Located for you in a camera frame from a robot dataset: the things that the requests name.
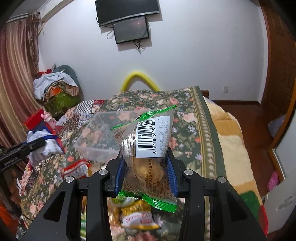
red snack package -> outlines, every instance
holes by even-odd
[[[89,177],[88,170],[91,166],[91,163],[86,159],[78,160],[77,162],[64,168],[62,178],[65,180],[69,176],[73,176],[76,179],[81,179]]]

power socket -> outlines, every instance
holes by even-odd
[[[223,92],[224,92],[224,93],[228,93],[228,86],[224,86],[224,87],[223,87]]]

floral fabric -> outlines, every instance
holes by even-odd
[[[201,176],[213,179],[217,176],[226,176],[218,134],[199,87],[167,92],[126,91],[112,96],[104,103],[100,111],[156,110],[173,104],[177,105],[170,137],[170,148],[174,156],[182,160],[187,168],[194,170]],[[56,155],[47,159],[41,167],[38,167],[39,176],[36,183],[22,199],[22,209],[29,218],[35,217],[62,182],[60,176],[62,168],[81,158],[73,145],[82,134],[82,130],[83,127],[72,133],[63,133],[62,142],[67,151],[66,155]],[[161,226],[160,229],[141,231],[111,226],[113,240],[178,240],[184,200],[179,199],[177,202],[178,207],[175,213],[152,208],[154,220]],[[209,240],[210,211],[207,198],[205,203],[205,240]]]

metal screw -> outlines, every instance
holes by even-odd
[[[224,183],[224,182],[226,182],[226,178],[225,177],[218,177],[218,181],[220,183]]]
[[[103,175],[106,175],[108,173],[108,170],[107,169],[101,169],[100,171],[99,171],[99,174],[101,174],[102,176]]]
[[[184,173],[185,173],[187,176],[190,176],[190,175],[193,174],[193,171],[192,171],[191,169],[186,169],[186,170],[184,171]]]
[[[73,181],[74,181],[74,177],[72,177],[72,176],[66,178],[67,183],[71,183]]]

checkered fabric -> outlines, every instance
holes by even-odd
[[[94,100],[85,100],[76,105],[75,110],[73,111],[73,114],[78,113],[91,113],[92,107],[94,104]]]

